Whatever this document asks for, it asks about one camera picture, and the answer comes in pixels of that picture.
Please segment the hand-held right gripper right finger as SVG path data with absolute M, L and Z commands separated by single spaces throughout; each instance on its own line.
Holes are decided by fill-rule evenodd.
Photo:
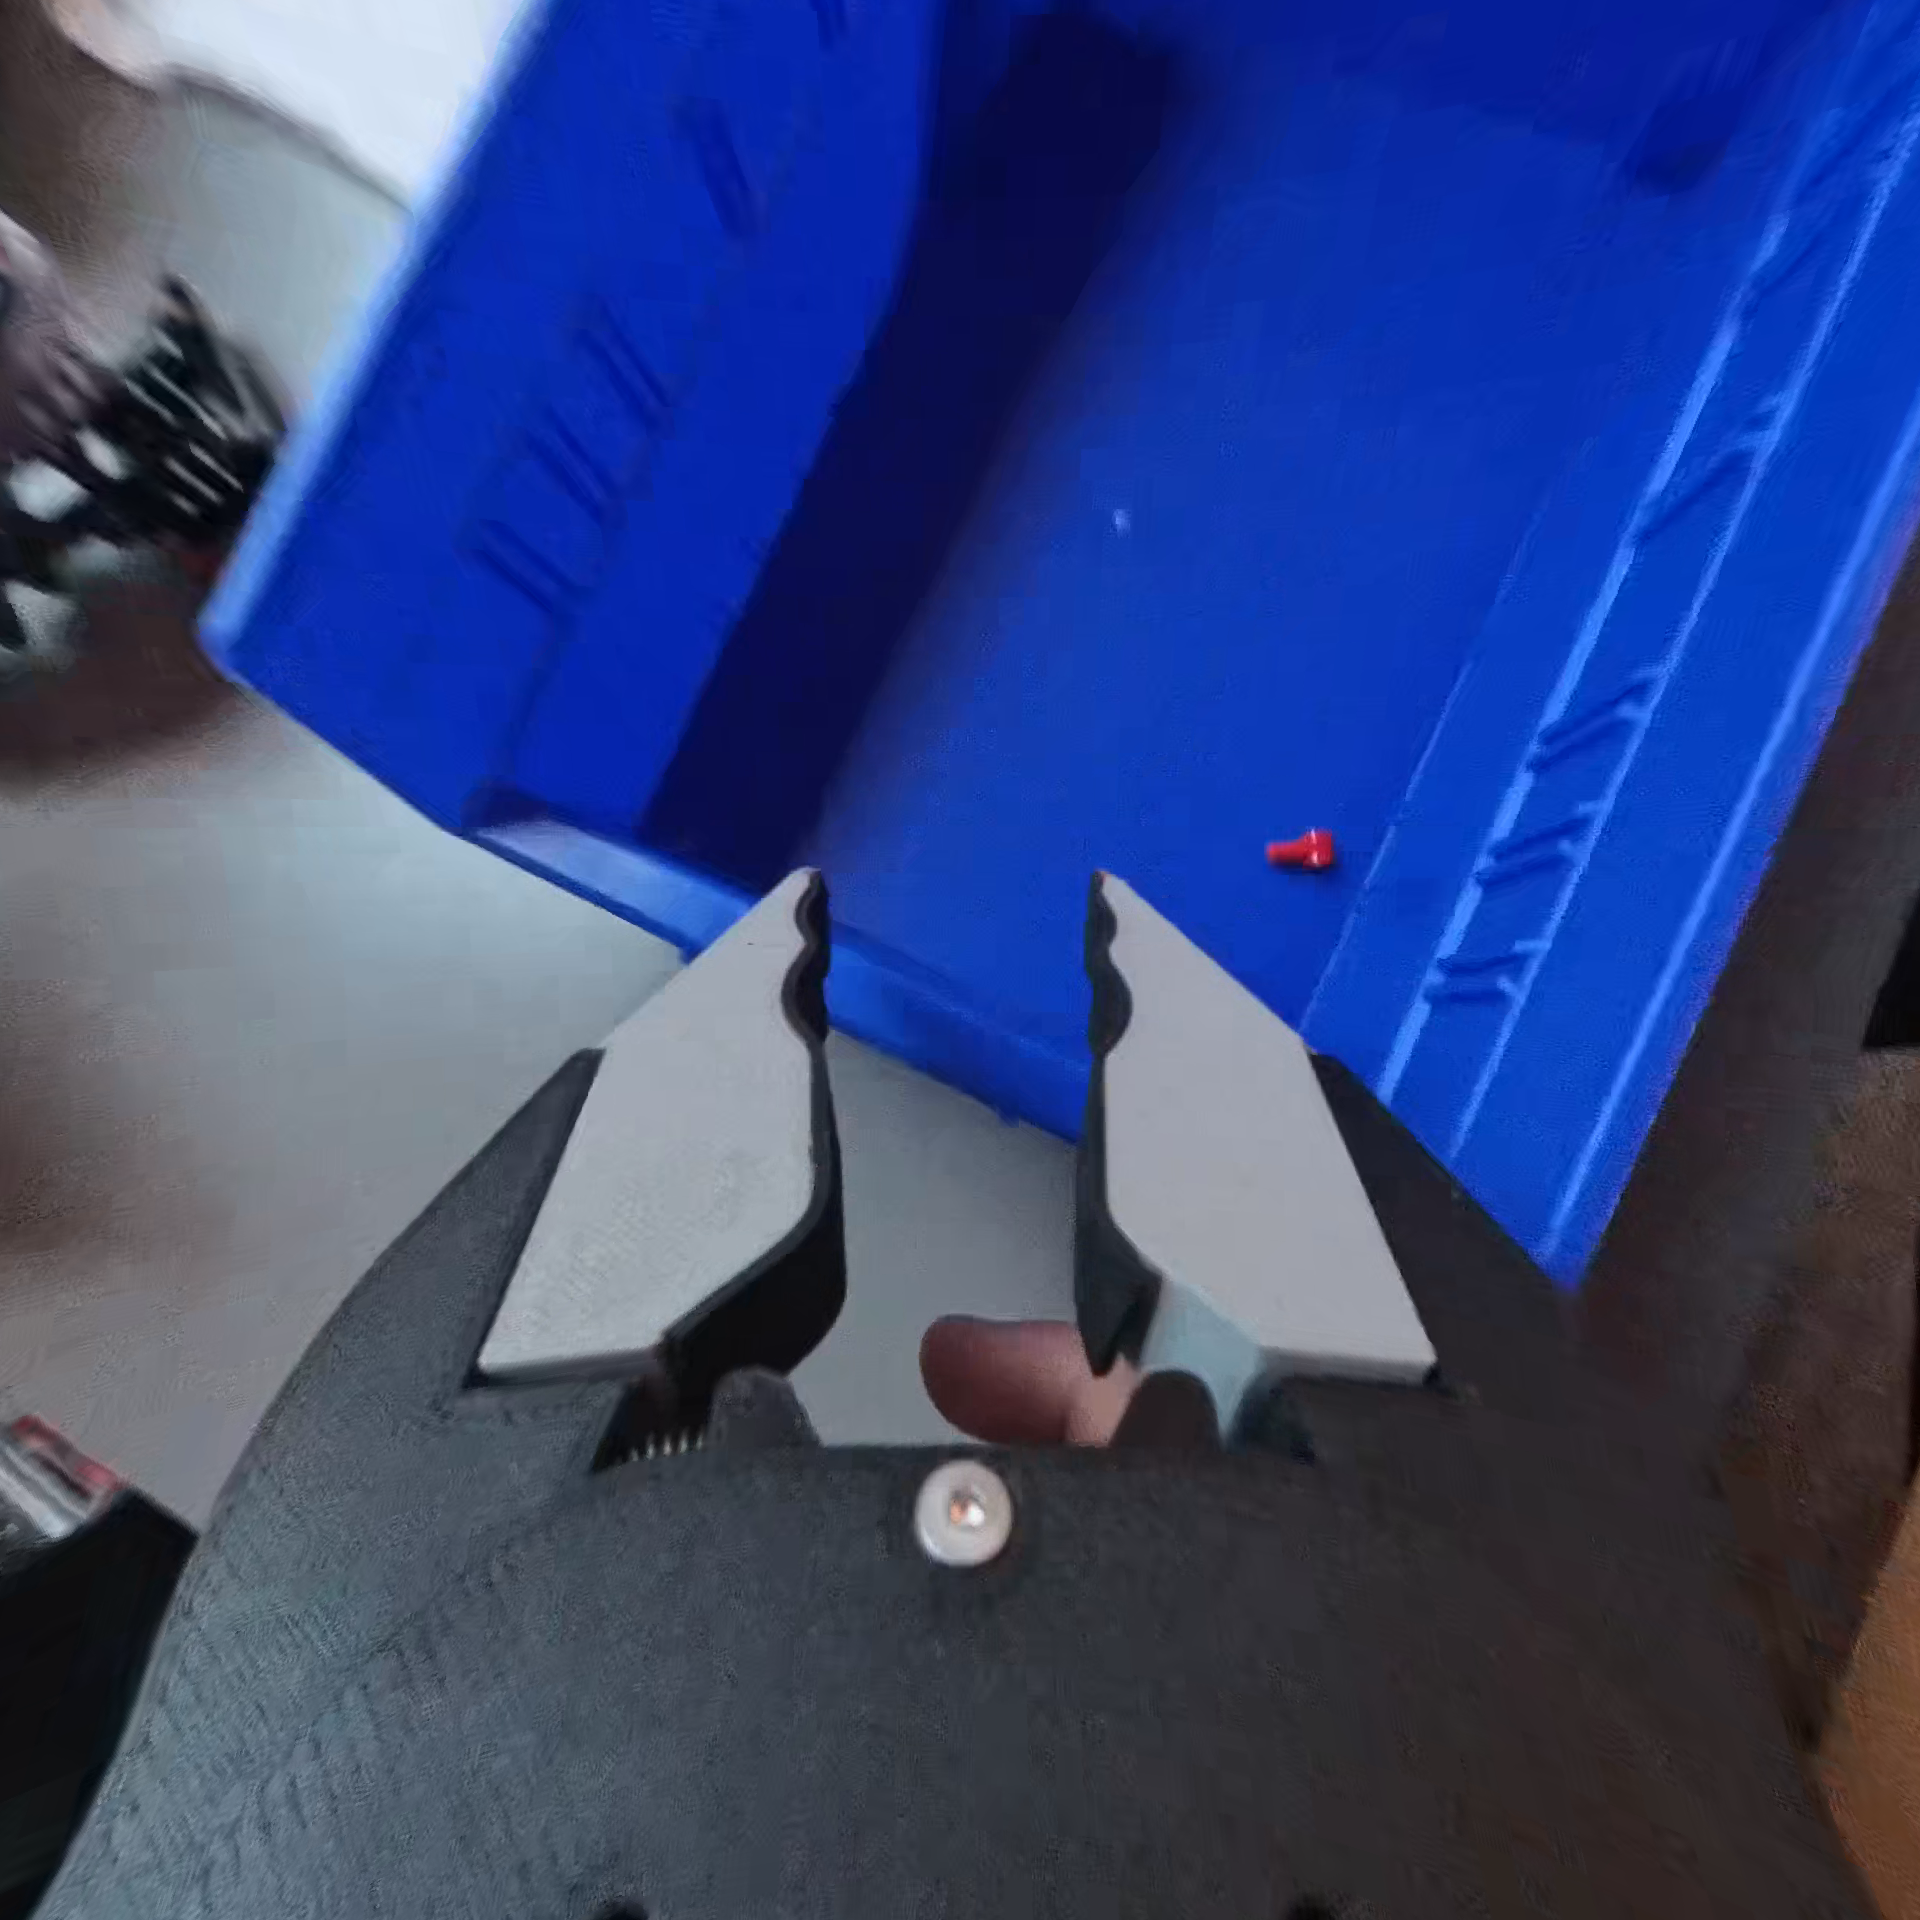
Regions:
M 1309 1043 L 1134 885 L 1089 887 L 1073 1305 L 1095 1377 L 1187 1377 L 1219 1438 L 1294 1383 L 1424 1388 L 1438 1354 Z

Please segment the person's right hand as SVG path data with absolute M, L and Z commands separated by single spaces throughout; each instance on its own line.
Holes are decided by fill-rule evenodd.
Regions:
M 1141 1383 L 1129 1361 L 1097 1373 L 1073 1322 L 976 1315 L 926 1329 L 920 1373 L 954 1428 L 998 1450 L 1106 1446 Z

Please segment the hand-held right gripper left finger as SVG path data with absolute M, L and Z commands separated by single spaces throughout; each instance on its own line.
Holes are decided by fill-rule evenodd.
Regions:
M 479 1369 L 791 1372 L 848 1290 L 826 879 L 779 879 L 610 1034 Z

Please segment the red grey lego model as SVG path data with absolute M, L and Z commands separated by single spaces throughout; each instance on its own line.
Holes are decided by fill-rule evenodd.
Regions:
M 6 682 L 49 665 L 123 562 L 210 580 L 285 436 L 274 386 L 185 278 L 166 275 L 133 345 L 101 354 L 54 251 L 6 217 Z

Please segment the blue plastic bin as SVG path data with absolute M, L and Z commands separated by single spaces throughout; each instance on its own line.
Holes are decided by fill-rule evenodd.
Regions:
M 1056 1137 L 1115 873 L 1578 1284 L 1913 525 L 1915 4 L 527 4 L 203 633 Z

